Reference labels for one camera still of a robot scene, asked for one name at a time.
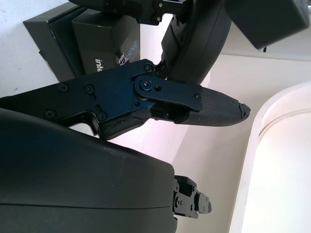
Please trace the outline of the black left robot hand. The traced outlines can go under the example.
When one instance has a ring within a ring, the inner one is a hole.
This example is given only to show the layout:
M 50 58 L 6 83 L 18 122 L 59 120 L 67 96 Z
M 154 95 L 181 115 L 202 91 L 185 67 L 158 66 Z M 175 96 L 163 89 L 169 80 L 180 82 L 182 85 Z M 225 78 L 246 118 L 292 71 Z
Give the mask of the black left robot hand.
M 74 4 L 108 14 L 130 16 L 157 26 L 172 14 L 161 42 L 155 74 L 178 83 L 201 84 L 227 39 L 231 20 L 223 0 L 75 0 Z

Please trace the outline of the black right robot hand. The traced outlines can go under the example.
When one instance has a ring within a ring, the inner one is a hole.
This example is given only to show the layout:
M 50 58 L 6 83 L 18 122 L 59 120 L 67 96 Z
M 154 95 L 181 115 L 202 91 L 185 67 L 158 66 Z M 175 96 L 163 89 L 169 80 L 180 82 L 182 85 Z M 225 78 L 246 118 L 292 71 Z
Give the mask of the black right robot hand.
M 173 167 L 111 140 L 147 120 L 224 127 L 250 108 L 140 60 L 0 100 L 3 233 L 173 233 L 211 212 Z

